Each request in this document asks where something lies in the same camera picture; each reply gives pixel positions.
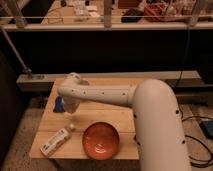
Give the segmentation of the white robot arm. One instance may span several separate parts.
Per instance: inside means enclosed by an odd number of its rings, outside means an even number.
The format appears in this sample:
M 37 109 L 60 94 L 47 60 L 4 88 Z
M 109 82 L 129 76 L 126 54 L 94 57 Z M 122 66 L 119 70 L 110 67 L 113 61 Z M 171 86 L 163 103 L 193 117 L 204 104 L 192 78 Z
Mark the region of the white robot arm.
M 58 94 L 67 111 L 82 100 L 131 108 L 141 171 L 192 171 L 177 98 L 165 82 L 85 85 L 79 74 L 71 73 Z

